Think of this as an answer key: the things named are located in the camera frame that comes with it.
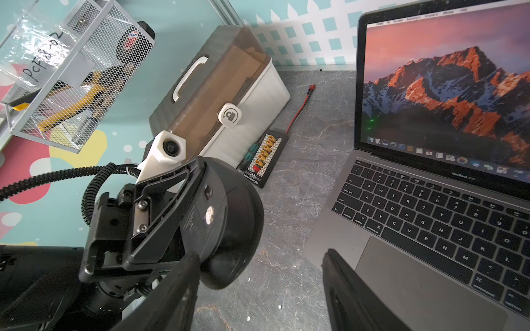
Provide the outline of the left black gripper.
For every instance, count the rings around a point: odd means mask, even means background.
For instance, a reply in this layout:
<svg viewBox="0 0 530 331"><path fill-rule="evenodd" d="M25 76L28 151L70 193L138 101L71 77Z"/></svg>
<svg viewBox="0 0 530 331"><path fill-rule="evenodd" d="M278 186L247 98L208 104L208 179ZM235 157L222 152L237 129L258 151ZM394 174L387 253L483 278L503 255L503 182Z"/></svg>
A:
<svg viewBox="0 0 530 331"><path fill-rule="evenodd" d="M166 170L116 198L95 204L79 279L85 284L149 279L166 274L182 258L178 229L206 172L203 159ZM138 208L145 201L147 208Z"/></svg>

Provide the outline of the grey laptop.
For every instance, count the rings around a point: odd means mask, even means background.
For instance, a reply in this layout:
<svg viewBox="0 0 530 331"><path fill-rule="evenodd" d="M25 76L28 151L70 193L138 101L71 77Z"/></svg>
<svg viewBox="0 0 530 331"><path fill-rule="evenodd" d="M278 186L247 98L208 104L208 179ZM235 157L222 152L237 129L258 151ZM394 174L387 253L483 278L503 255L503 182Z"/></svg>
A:
<svg viewBox="0 0 530 331"><path fill-rule="evenodd" d="M529 2L358 22L353 150L304 245L408 330L529 329Z"/></svg>

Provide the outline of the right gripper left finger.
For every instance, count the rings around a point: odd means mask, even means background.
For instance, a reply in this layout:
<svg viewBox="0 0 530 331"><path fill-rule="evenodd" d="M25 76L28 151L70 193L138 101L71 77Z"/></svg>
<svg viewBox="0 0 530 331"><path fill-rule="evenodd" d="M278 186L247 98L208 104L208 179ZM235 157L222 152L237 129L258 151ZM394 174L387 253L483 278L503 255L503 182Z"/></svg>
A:
<svg viewBox="0 0 530 331"><path fill-rule="evenodd" d="M200 258L189 252L160 285L113 330L190 330L200 282Z"/></svg>

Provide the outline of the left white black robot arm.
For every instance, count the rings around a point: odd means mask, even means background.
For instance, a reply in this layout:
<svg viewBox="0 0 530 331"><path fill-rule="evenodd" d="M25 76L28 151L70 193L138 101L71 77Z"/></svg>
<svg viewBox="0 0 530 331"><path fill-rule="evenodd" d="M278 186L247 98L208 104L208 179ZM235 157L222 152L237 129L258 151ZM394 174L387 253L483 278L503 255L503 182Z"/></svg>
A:
<svg viewBox="0 0 530 331"><path fill-rule="evenodd" d="M155 290L142 284L145 306L121 317L125 301L87 288L76 274L81 248L1 247L2 330L190 330L199 284L198 259L186 255Z"/></svg>

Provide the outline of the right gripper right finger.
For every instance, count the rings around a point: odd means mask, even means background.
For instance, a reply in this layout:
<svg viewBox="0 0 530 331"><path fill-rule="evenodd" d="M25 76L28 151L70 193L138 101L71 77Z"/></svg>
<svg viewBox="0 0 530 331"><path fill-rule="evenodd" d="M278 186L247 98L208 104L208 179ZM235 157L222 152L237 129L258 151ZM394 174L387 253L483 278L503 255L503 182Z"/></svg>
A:
<svg viewBox="0 0 530 331"><path fill-rule="evenodd" d="M332 330L408 330L334 249L322 262Z"/></svg>

